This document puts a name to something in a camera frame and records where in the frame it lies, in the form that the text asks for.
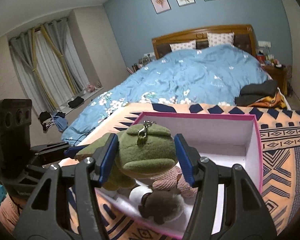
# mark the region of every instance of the pink framed picture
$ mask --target pink framed picture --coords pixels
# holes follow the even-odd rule
[[[157,14],[171,10],[168,0],[151,0]]]

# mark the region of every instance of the pink knitted plush toy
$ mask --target pink knitted plush toy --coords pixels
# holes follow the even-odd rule
[[[169,190],[171,188],[178,188],[184,198],[194,197],[198,192],[198,188],[192,188],[189,183],[185,181],[182,170],[178,166],[151,179],[155,180],[152,184],[153,189]]]

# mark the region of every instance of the blue duvet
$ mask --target blue duvet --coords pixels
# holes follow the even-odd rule
[[[235,105],[234,97],[243,86],[267,79],[253,56],[230,45],[172,52],[95,98],[65,130],[62,140],[77,145],[129,102]]]

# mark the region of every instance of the metal screw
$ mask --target metal screw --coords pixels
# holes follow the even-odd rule
[[[85,158],[84,162],[87,163],[87,164],[90,164],[90,163],[93,162],[93,158],[91,158],[91,157]]]
[[[50,169],[53,170],[53,171],[55,171],[55,170],[58,169],[58,168],[59,168],[59,165],[58,165],[58,164],[57,164],[57,165],[53,165],[53,164],[52,164],[52,165],[50,166]]]
[[[234,165],[234,169],[236,171],[241,171],[242,170],[242,166],[240,164],[236,164],[236,165]]]
[[[201,157],[200,158],[200,162],[202,162],[202,163],[208,163],[209,162],[209,158],[208,157]]]

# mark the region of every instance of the yellow curtain trim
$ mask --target yellow curtain trim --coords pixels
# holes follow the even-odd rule
[[[46,29],[45,29],[45,27],[43,25],[40,26],[40,30],[41,30],[41,33],[44,36],[45,40],[47,41],[47,43],[50,45],[50,47],[52,48],[52,50],[54,51],[54,53],[58,56],[58,58],[60,60],[60,63],[62,65],[63,72],[65,73],[66,78],[68,80],[68,83],[70,85],[70,88],[72,90],[72,93],[73,93],[73,95],[75,95],[76,94],[76,90],[74,88],[74,84],[71,81],[69,72],[68,72],[68,70],[66,68],[66,62],[65,62],[65,60],[63,58],[62,53],[56,48],[56,46],[54,46],[51,38],[49,37],[49,35],[48,35],[48,33],[47,33],[47,31],[46,31]]]
[[[55,109],[57,109],[58,108],[58,105],[57,105],[57,103],[53,100],[53,98],[51,98],[50,97],[50,95],[49,95],[49,93],[48,93],[48,91],[46,90],[46,88],[44,87],[44,85],[43,85],[43,82],[42,82],[42,79],[41,79],[41,77],[40,77],[40,75],[39,75],[39,72],[38,72],[38,69],[37,69],[37,54],[36,54],[36,51],[35,51],[35,35],[34,35],[34,32],[35,32],[35,30],[34,30],[34,28],[31,30],[31,38],[32,38],[32,55],[33,55],[33,72],[35,73],[35,75],[37,76],[37,78],[38,78],[38,81],[39,81],[39,83],[40,83],[40,85],[41,85],[41,87],[42,87],[42,90],[43,90],[43,92],[45,93],[45,95],[46,95],[46,97],[47,97],[47,99],[48,99],[48,101],[50,102],[50,104],[55,108]]]

